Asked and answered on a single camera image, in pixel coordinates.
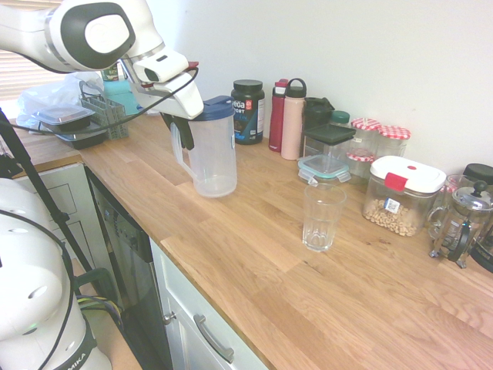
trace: black dishwasher door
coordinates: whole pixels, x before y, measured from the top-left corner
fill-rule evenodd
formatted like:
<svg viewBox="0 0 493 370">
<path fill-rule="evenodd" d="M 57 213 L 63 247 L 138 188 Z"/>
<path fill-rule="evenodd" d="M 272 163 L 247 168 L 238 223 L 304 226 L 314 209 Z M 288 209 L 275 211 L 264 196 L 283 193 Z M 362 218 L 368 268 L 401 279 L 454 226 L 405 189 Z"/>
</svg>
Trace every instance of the black dishwasher door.
<svg viewBox="0 0 493 370">
<path fill-rule="evenodd" d="M 117 280 L 126 337 L 145 369 L 171 370 L 149 236 L 94 173 L 86 172 Z"/>
</svg>

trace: label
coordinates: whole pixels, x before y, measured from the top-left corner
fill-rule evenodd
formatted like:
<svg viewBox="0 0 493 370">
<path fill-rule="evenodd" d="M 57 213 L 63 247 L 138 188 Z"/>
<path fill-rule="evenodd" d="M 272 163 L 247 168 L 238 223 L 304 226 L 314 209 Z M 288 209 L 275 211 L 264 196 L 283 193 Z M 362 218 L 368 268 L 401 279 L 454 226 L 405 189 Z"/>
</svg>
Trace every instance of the label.
<svg viewBox="0 0 493 370">
<path fill-rule="evenodd" d="M 388 210 L 389 212 L 392 212 L 393 214 L 396 214 L 399 211 L 399 207 L 401 204 L 397 202 L 396 200 L 393 200 L 391 198 L 387 198 L 385 200 L 384 208 L 385 210 Z"/>
<path fill-rule="evenodd" d="M 251 143 L 263 134 L 265 99 L 233 101 L 234 136 L 239 143 Z"/>
<path fill-rule="evenodd" d="M 263 108 L 265 106 L 265 99 L 259 100 L 259 114 L 257 120 L 257 132 L 263 132 Z"/>
</svg>

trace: protein powder tub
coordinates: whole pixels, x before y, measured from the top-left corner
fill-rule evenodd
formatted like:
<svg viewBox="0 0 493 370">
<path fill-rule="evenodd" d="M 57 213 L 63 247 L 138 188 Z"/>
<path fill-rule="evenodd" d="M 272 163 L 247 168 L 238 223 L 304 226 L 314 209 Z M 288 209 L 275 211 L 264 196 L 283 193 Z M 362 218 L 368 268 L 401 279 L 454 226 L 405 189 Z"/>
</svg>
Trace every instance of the protein powder tub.
<svg viewBox="0 0 493 370">
<path fill-rule="evenodd" d="M 231 92 L 234 108 L 234 137 L 238 144 L 257 144 L 263 137 L 263 105 L 265 93 L 262 82 L 238 79 Z"/>
</svg>

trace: container with chickpeas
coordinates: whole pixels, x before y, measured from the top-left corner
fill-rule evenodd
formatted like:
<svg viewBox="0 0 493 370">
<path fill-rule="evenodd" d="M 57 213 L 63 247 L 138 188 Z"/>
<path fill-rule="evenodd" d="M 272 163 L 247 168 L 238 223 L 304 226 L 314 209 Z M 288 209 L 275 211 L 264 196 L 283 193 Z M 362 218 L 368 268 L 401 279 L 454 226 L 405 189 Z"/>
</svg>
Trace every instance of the container with chickpeas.
<svg viewBox="0 0 493 370">
<path fill-rule="evenodd" d="M 383 156 L 371 165 L 363 217 L 403 237 L 412 237 L 445 182 L 445 173 L 400 156 Z"/>
</svg>

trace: glass jar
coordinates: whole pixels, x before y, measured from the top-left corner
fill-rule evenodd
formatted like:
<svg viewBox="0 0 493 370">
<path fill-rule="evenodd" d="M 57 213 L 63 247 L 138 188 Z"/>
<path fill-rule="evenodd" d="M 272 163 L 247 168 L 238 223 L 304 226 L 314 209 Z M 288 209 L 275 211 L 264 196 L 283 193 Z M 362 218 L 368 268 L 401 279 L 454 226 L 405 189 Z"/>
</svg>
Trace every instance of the glass jar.
<svg viewBox="0 0 493 370">
<path fill-rule="evenodd" d="M 367 183 L 370 179 L 370 168 L 374 161 L 373 156 L 358 156 L 357 153 L 348 153 L 346 163 L 351 174 L 350 183 Z"/>
<path fill-rule="evenodd" d="M 383 156 L 403 156 L 411 131 L 399 126 L 381 126 L 378 129 L 377 158 Z"/>
<path fill-rule="evenodd" d="M 377 152 L 380 122 L 371 118 L 356 118 L 351 121 L 351 125 L 356 130 L 356 133 L 350 142 L 349 154 L 374 158 Z"/>
</svg>

